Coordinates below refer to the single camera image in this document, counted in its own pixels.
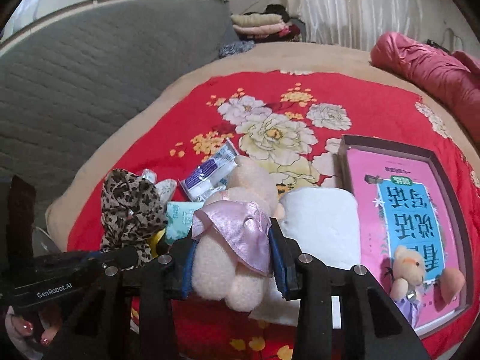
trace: green label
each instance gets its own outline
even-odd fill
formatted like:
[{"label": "green label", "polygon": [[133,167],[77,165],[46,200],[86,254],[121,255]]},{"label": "green label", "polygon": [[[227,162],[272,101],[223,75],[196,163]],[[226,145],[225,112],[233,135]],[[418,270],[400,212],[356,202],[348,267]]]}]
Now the green label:
[{"label": "green label", "polygon": [[405,177],[405,176],[391,176],[390,180],[394,184],[398,185],[413,185],[413,181],[410,177]]}]

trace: teddy bear head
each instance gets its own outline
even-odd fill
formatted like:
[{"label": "teddy bear head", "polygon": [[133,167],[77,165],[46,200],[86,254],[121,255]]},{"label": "teddy bear head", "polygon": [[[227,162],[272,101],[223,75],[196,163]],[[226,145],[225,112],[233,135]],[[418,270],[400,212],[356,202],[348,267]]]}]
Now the teddy bear head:
[{"label": "teddy bear head", "polygon": [[277,185],[267,170],[249,157],[238,155],[235,162],[238,166],[230,173],[227,190],[234,187],[245,188],[268,204],[269,210],[264,211],[268,211],[270,216],[283,218],[285,211],[278,202]]},{"label": "teddy bear head", "polygon": [[403,278],[410,284],[420,286],[425,279],[425,261],[416,250],[399,245],[394,253],[393,277]]}]

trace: gray mat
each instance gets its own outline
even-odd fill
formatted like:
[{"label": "gray mat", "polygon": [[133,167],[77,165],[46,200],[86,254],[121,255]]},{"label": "gray mat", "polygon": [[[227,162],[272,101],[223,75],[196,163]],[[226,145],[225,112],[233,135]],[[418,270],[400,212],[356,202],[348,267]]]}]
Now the gray mat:
[{"label": "gray mat", "polygon": [[220,0],[130,0],[66,17],[0,57],[0,176],[35,186],[36,224],[95,149],[217,59],[232,31]]}]

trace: blue gripper pad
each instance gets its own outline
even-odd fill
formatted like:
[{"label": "blue gripper pad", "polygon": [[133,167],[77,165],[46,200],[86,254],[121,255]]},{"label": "blue gripper pad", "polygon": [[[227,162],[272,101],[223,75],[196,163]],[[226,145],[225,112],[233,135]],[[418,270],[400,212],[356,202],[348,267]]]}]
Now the blue gripper pad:
[{"label": "blue gripper pad", "polygon": [[183,267],[183,278],[182,278],[182,287],[181,293],[182,297],[186,299],[189,293],[193,290],[191,286],[191,269],[194,265],[194,256],[195,250],[197,249],[198,241],[193,240],[191,243],[190,252],[185,260],[185,265]]},{"label": "blue gripper pad", "polygon": [[270,242],[273,274],[275,277],[275,283],[277,284],[277,290],[279,290],[279,292],[282,294],[282,297],[285,298],[289,290],[287,286],[287,273],[277,241],[273,235],[272,227],[268,229],[268,240]]}]

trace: white towel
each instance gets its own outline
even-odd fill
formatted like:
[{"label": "white towel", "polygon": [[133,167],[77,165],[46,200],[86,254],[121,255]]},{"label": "white towel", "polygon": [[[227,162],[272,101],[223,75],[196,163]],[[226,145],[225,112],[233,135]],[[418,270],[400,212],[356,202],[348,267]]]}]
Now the white towel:
[{"label": "white towel", "polygon": [[[338,188],[305,187],[286,193],[280,200],[285,218],[283,235],[298,242],[303,253],[327,266],[349,270],[360,263],[360,227],[357,201]],[[270,279],[268,291],[250,318],[297,326],[300,301],[286,301]],[[338,297],[332,297],[333,328],[341,328]]]}]

